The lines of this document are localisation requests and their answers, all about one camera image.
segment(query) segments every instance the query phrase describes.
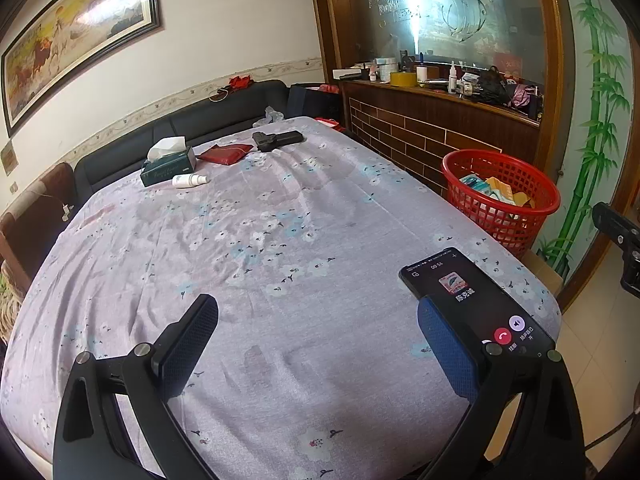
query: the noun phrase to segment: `framed painting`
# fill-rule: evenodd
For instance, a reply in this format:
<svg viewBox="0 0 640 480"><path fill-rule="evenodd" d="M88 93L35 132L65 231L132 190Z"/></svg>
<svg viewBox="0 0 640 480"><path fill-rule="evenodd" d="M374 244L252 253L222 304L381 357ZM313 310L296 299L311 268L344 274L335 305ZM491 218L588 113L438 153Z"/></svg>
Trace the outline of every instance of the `framed painting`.
<svg viewBox="0 0 640 480"><path fill-rule="evenodd" d="M9 137L74 75L159 25L158 0L53 0L2 54Z"/></svg>

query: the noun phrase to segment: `phone screen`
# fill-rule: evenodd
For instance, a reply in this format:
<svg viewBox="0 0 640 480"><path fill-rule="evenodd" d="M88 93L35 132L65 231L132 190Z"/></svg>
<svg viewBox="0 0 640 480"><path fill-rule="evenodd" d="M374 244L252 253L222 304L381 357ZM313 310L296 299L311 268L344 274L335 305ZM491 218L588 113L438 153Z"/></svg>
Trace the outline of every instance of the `phone screen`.
<svg viewBox="0 0 640 480"><path fill-rule="evenodd" d="M418 299L428 296L447 319L465 323L483 343L537 357L556 346L511 296L455 248L403 267L400 277Z"/></svg>

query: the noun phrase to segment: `blue gripper pad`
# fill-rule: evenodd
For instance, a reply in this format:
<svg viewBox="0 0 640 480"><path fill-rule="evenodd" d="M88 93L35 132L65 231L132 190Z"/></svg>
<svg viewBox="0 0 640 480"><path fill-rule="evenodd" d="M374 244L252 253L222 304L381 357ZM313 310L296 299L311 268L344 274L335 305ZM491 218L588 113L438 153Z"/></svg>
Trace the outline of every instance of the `blue gripper pad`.
<svg viewBox="0 0 640 480"><path fill-rule="evenodd" d="M418 325L453 391L473 403L478 397L478 370L460 340L431 300L418 303Z"/></svg>

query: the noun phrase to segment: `basket rim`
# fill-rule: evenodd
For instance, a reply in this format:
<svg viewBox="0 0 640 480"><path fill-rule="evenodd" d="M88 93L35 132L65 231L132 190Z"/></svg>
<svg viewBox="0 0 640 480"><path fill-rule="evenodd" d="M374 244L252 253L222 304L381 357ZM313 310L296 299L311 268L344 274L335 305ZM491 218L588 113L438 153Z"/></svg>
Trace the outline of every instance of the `basket rim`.
<svg viewBox="0 0 640 480"><path fill-rule="evenodd" d="M550 184L550 189L553 190L553 194L554 194L552 204L543 208L523 208L517 205L511 205L505 202L500 202L495 198L491 198L485 194L482 194L476 191L475 189L472 189L467 184L463 184L462 182L460 182L460 179L456 177L453 174L453 172L449 169L449 161L452 158L456 158L457 156L461 156L461 155L471 157L471 158L474 158L474 156L478 158L481 157L490 162L492 161L510 162L516 166L521 166L523 169L532 173L538 180L541 180L543 182L546 181L548 184ZM546 174L544 174L542 171L540 171L535 166L532 166L528 162L524 162L524 160L520 160L519 158L516 158L511 155L506 155L505 153L489 152L487 150L456 150L455 152L447 153L447 155L445 155L444 158L442 159L442 174L447 179L447 182L449 183L450 186L465 187L466 188L465 193L467 193L471 197L478 200L478 202L490 205L494 207L496 210L501 210L501 211L504 211L505 213L522 215L523 210L525 210L527 214L534 214L536 216L542 216L542 215L548 216L555 213L560 207L560 192L558 191L556 184L554 184L553 181L548 176L546 176Z"/></svg>

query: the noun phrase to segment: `plastic bag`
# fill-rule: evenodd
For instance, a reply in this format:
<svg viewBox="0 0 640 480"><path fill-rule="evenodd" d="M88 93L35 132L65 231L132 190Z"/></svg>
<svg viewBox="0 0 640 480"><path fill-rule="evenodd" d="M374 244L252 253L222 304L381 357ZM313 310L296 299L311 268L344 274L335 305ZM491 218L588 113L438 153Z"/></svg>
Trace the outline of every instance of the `plastic bag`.
<svg viewBox="0 0 640 480"><path fill-rule="evenodd" d="M265 117L263 119L255 121L254 128L260 128L261 126L266 126L267 124L271 123L279 123L280 121L284 120L284 114L281 112L277 112L270 106L267 106L264 109L264 115Z"/></svg>

